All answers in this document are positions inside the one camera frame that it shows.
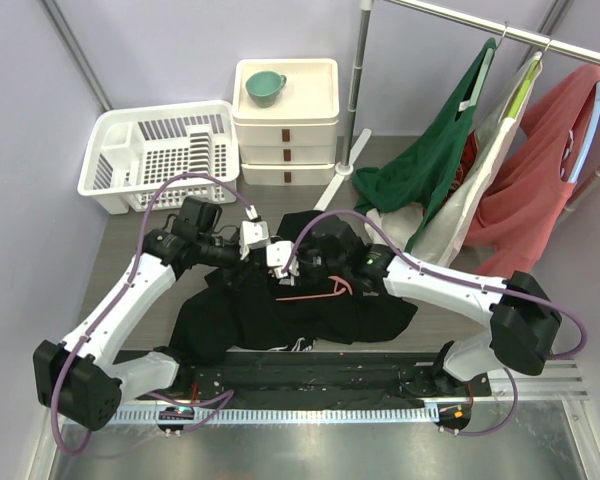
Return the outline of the black t shirt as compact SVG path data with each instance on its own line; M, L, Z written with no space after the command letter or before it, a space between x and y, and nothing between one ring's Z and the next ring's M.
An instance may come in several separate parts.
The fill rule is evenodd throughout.
M241 288L227 288L221 270L251 263L259 277ZM277 297L326 293L328 280L314 285L281 285L266 273L263 261L233 261L215 267L206 286L181 306L170 348L188 361L215 360L232 347L261 351L307 351L318 340L350 345L395 339L407 329L418 308L388 295L366 295L359 283L338 271L352 295L278 302Z

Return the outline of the pink hanger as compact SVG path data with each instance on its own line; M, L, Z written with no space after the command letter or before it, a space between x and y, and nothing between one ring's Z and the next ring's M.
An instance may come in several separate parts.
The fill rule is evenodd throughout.
M339 296L343 296L343 295L352 295L353 294L353 288L345 279L343 279L339 276L329 276L328 280L332 284L332 289L329 292L317 293L317 294L304 294L304 295L296 295L296 296L288 296L288 297L277 297L276 300L278 302L315 300L315 299L334 298L334 297L339 297Z

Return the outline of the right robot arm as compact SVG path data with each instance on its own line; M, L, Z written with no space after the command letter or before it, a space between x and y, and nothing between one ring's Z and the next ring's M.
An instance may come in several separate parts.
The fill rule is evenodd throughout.
M438 395L455 394L501 368L540 375L562 322L527 273L489 277L433 265L388 242L364 242L338 211L311 220L277 269L283 277L301 280L339 276L366 293L429 303L479 324L480 333L449 341L437 354L425 387Z

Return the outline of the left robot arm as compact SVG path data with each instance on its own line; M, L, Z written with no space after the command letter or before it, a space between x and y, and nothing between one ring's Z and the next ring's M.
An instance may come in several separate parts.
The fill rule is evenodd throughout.
M39 403L95 432L118 407L162 390L173 399L193 385L183 355L159 347L117 362L121 347L150 307L196 265L233 267L241 248L215 235L220 206L187 197L161 228L143 230L140 251L100 304L60 342L34 351Z

